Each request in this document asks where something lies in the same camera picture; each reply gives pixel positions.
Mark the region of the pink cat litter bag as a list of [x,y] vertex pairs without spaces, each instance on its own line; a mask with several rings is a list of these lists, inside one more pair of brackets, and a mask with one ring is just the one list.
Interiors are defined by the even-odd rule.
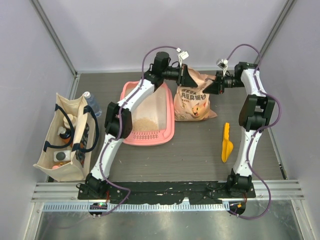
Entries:
[[211,110],[210,95],[203,92],[216,77],[214,75],[201,74],[192,68],[188,69],[188,73],[197,83],[197,87],[179,86],[177,88],[173,99],[175,121],[203,121],[217,117],[217,114]]

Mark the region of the yellow plastic scoop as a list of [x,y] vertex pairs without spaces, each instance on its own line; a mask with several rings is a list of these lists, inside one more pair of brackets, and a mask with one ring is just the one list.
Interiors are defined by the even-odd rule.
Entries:
[[229,137],[230,137],[230,124],[226,122],[223,126],[222,151],[221,151],[221,160],[223,163],[227,162],[230,154],[234,149],[234,145],[230,141]]

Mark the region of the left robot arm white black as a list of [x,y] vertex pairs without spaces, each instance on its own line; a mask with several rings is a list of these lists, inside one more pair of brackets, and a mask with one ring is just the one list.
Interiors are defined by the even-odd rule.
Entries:
[[87,175],[84,184],[79,186],[83,199],[103,199],[112,186],[128,193],[131,190],[109,181],[109,173],[116,153],[133,129],[132,113],[150,95],[152,95],[165,80],[175,81],[181,87],[195,88],[196,82],[189,74],[188,66],[183,60],[189,57],[187,51],[177,49],[178,65],[170,65],[170,55],[165,51],[157,52],[147,71],[143,71],[137,86],[117,103],[110,102],[105,117],[105,138],[98,160]]

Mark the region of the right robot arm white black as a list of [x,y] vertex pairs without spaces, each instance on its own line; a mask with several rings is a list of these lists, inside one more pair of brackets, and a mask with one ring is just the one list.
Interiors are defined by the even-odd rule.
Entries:
[[234,75],[224,76],[221,71],[202,92],[219,95],[226,88],[244,87],[247,97],[239,113],[241,142],[236,162],[227,177],[225,190],[233,198],[241,197],[253,190],[253,161],[258,142],[264,129],[269,126],[276,101],[267,96],[260,80],[257,64],[239,62]]

